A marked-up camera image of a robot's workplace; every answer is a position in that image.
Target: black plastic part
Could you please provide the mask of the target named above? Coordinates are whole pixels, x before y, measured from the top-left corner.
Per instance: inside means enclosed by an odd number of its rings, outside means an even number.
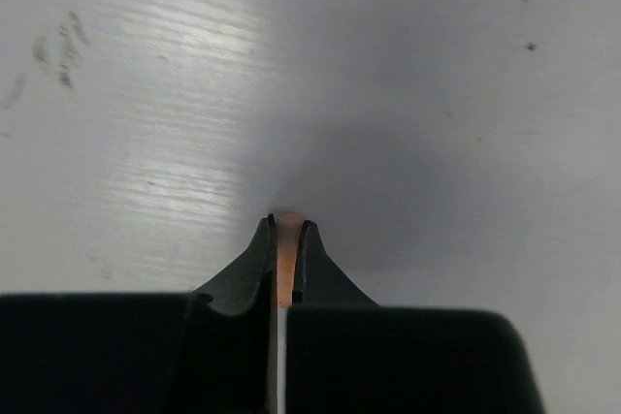
[[[377,306],[339,269],[323,247],[317,224],[305,222],[300,234],[293,303],[303,305]]]
[[[0,412],[157,413],[189,295],[0,299]]]
[[[164,414],[263,410],[276,248],[270,216],[247,250],[196,290]]]
[[[0,413],[262,412],[277,245],[269,216],[194,293],[0,297]],[[542,412],[506,320],[376,306],[312,222],[293,302],[287,414]]]
[[[486,312],[292,307],[286,412],[542,414],[524,346]]]

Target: wood grain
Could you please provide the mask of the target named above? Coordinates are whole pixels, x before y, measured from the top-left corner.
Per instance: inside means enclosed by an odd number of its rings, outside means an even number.
[[[550,412],[615,412],[620,2],[0,0],[0,290],[190,289],[293,209],[381,303],[505,313]]]

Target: orange object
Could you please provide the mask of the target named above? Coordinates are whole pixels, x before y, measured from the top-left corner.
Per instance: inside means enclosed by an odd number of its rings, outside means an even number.
[[[277,299],[278,307],[291,305],[295,263],[298,258],[298,243],[304,224],[304,216],[296,212],[287,212],[278,216],[278,250],[277,250]]]

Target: white wooden surface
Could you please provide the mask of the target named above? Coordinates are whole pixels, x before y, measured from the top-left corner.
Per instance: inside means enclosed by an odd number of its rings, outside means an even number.
[[[505,313],[550,412],[618,412],[621,0],[0,7],[0,290],[189,289],[289,207],[382,303]]]

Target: white surface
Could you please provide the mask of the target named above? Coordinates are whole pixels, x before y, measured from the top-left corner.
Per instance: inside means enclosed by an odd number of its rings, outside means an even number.
[[[505,313],[550,412],[618,411],[621,0],[0,6],[1,290],[189,289],[289,207],[382,303]],[[69,11],[73,94],[30,50]]]

